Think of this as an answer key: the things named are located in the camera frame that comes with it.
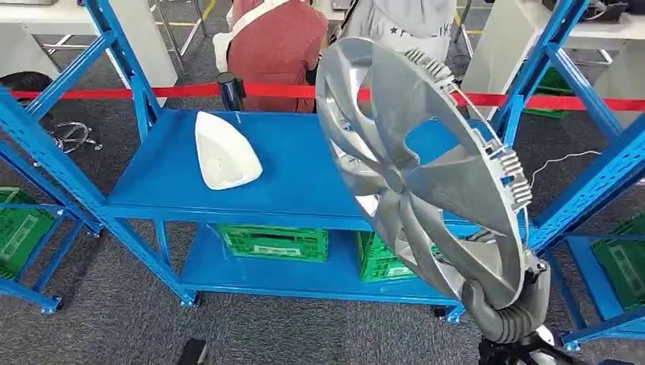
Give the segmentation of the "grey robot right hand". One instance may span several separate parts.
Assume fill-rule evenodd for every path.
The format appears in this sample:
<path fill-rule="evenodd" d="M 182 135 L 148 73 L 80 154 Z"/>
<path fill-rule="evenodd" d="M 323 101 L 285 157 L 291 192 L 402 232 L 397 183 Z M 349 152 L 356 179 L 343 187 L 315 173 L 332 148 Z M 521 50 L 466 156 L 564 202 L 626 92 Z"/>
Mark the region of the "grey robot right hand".
<path fill-rule="evenodd" d="M 551 266 L 537 259 L 525 272 L 523 287 L 516 301 L 501 309 L 493 308 L 482 285 L 468 280 L 462 287 L 462 303 L 481 333 L 499 342 L 514 341 L 536 330 L 545 321 L 551 290 Z"/>

